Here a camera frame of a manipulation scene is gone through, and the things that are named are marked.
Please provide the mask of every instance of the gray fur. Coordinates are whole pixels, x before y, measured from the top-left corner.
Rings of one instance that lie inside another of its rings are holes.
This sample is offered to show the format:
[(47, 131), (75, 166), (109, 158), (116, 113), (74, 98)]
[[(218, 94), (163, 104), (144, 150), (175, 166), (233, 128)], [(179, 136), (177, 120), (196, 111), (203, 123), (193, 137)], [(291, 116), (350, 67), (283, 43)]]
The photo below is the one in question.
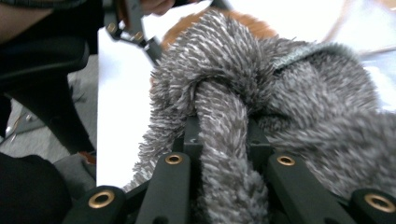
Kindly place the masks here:
[(204, 150), (195, 216), (266, 223), (267, 188), (246, 153), (247, 117), (255, 115), (271, 144), (302, 156), (332, 192), (348, 198), (370, 187), (396, 195), (396, 116), (376, 112), (374, 84), (344, 46), (256, 39), (209, 11), (152, 75), (150, 126), (125, 190), (150, 179), (186, 117), (197, 115)]

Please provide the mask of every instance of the knitted gray fabric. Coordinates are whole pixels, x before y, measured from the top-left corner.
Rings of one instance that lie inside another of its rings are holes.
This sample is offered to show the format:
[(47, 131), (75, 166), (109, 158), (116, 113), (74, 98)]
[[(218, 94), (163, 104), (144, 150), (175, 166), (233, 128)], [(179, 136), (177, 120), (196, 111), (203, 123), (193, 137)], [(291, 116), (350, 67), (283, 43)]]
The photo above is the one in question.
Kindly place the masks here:
[(211, 223), (266, 223), (267, 188), (246, 153), (254, 115), (276, 150), (301, 156), (330, 191), (396, 195), (396, 116), (376, 111), (374, 84), (346, 47), (256, 39), (209, 11), (152, 75), (151, 124), (126, 190), (150, 179), (186, 117), (198, 115), (203, 185), (195, 215)]

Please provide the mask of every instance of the fuzzy gray yarn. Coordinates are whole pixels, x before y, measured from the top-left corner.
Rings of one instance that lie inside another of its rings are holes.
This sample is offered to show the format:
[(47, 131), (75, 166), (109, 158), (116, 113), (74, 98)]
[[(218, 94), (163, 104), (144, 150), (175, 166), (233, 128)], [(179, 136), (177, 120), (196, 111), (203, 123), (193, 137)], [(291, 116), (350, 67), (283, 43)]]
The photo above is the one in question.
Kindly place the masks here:
[(254, 115), (276, 150), (301, 156), (330, 191), (346, 198), (361, 188), (396, 195), (396, 115), (376, 111), (374, 84), (348, 48), (256, 39), (209, 11), (152, 75), (149, 130), (125, 190), (151, 178), (186, 117), (197, 115), (204, 145), (199, 221), (268, 222), (267, 188), (246, 153)]

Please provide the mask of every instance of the black chair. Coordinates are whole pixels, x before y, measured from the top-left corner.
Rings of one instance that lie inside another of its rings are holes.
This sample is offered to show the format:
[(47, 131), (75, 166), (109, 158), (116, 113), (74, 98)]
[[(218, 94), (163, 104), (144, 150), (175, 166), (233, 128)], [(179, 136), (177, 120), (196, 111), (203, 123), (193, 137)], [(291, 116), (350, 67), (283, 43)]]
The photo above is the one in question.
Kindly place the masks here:
[(70, 153), (94, 151), (72, 100), (67, 75), (87, 65), (86, 41), (59, 36), (0, 49), (0, 94), (41, 119)]

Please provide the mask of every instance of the white surface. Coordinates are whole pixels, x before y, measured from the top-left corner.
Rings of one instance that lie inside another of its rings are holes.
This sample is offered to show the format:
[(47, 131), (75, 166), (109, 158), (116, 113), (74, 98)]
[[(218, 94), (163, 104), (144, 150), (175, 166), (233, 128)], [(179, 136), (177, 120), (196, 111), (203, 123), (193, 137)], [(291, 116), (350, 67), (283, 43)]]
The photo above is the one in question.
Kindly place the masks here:
[[(344, 4), (344, 0), (228, 2), (231, 8), (268, 22), (281, 36), (307, 41), (321, 41), (335, 24)], [(147, 37), (155, 35), (161, 40), (181, 17), (198, 12), (208, 4), (209, 1), (204, 1), (199, 5), (171, 9), (160, 18), (146, 17), (144, 25)], [(349, 25), (353, 25), (353, 22), (356, 24), (352, 19), (348, 22)], [(378, 22), (377, 27), (384, 29), (377, 30), (382, 33), (393, 25), (387, 23), (384, 27), (381, 24)], [(340, 42), (344, 38), (354, 43), (350, 35), (337, 38)], [(387, 39), (387, 44), (393, 40), (396, 38)], [(354, 48), (360, 46), (364, 46), (364, 41)], [(142, 142), (142, 135), (148, 130), (151, 69), (152, 65), (143, 50), (131, 44), (114, 42), (104, 29), (99, 31), (98, 186), (121, 188), (133, 177), (132, 168), (137, 161), (138, 146)]]

